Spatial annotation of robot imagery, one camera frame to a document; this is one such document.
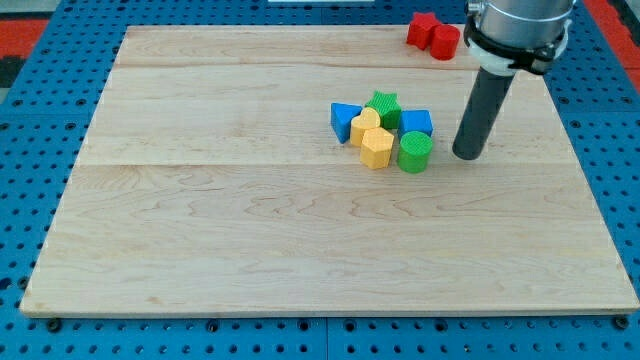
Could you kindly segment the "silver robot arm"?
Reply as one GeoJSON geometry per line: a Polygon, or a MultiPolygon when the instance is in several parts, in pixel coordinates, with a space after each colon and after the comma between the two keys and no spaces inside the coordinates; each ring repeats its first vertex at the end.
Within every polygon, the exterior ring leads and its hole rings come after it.
{"type": "Polygon", "coordinates": [[[464,42],[496,76],[547,73],[568,44],[575,0],[467,0],[464,42]]]}

